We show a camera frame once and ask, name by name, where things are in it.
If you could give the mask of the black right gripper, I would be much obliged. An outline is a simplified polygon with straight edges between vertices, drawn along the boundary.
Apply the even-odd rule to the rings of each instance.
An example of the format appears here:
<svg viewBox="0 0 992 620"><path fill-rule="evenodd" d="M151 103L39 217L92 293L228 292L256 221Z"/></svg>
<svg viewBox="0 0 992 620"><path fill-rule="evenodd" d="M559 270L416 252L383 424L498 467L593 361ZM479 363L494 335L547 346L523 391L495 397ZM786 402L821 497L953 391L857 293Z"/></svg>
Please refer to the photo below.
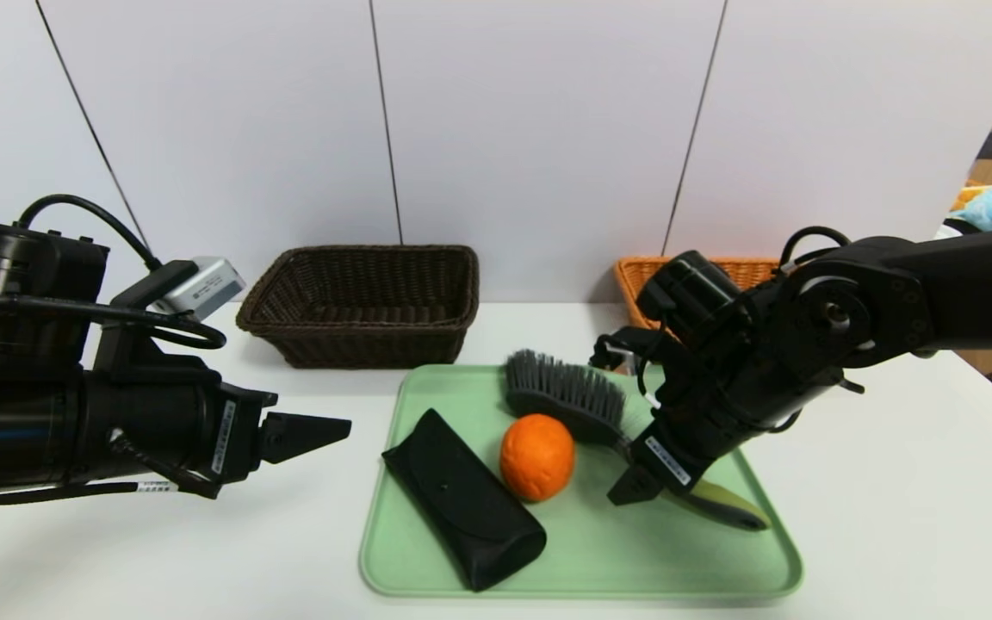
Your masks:
<svg viewBox="0 0 992 620"><path fill-rule="evenodd" d="M607 491L614 506L690 494L709 467L748 440L782 433L812 400L843 384L842 369L809 380L785 372L741 373L733 381L646 370L634 379L651 420L631 441L631 463Z"/></svg>

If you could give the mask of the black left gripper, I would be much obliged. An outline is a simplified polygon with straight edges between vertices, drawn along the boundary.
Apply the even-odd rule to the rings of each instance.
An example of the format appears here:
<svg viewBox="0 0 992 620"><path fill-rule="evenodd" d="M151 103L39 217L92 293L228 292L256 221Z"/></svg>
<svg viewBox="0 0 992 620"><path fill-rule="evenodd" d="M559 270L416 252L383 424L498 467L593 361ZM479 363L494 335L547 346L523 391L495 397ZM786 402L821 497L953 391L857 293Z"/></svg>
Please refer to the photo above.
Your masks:
<svg viewBox="0 0 992 620"><path fill-rule="evenodd" d="M350 436L348 419L268 412L272 393L221 380L215 370L115 383L88 378L77 435L77 478L156 474L215 499L260 460L280 464Z"/></svg>

